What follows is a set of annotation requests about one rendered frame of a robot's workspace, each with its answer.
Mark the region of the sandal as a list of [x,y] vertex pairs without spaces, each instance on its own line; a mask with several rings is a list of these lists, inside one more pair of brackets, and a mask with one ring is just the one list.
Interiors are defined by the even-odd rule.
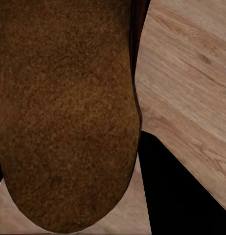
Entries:
[[0,0],[0,165],[14,204],[46,231],[84,230],[129,186],[150,1]]

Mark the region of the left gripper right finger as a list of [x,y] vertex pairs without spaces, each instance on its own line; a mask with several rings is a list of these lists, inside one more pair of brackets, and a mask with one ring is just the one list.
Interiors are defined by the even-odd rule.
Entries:
[[152,235],[226,235],[226,210],[155,135],[138,156]]

